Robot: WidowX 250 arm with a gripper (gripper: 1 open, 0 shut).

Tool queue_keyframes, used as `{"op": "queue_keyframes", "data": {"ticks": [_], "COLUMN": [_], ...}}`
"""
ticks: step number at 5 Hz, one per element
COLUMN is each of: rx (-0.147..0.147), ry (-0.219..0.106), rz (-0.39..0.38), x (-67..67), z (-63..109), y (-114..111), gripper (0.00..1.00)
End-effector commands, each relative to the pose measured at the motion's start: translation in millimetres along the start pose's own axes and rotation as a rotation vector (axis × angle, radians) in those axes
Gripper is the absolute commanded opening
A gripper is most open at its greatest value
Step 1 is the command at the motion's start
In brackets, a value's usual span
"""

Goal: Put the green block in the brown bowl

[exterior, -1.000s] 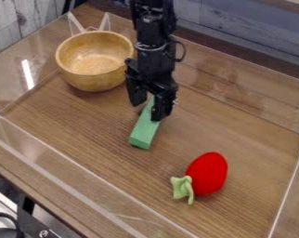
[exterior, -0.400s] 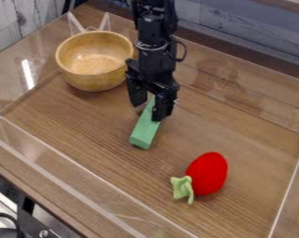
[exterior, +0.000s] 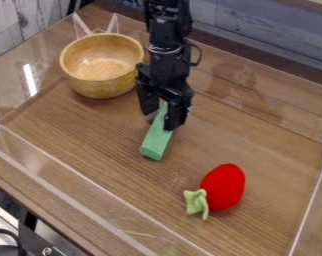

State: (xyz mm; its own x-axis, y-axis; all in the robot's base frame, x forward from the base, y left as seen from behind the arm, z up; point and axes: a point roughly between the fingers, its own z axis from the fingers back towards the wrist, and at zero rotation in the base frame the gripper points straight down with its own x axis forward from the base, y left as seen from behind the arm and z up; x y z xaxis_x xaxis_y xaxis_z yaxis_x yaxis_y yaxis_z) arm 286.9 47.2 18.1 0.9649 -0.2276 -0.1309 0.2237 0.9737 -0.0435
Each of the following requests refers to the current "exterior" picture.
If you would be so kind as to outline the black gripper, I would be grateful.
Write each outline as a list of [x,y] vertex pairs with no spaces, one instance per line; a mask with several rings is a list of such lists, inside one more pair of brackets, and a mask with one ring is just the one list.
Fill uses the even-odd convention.
[[149,46],[149,63],[138,63],[137,96],[144,115],[158,109],[158,98],[168,101],[164,129],[173,131],[185,123],[193,90],[188,84],[190,67],[190,46],[174,49]]

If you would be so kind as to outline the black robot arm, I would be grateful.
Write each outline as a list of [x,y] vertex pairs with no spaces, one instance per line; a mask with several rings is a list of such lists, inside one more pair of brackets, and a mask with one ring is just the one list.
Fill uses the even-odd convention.
[[136,65],[136,87],[144,115],[168,103],[164,129],[173,131],[185,123],[193,90],[188,84],[190,68],[201,61],[201,49],[188,40],[192,32],[189,0],[144,0],[149,33],[149,63]]

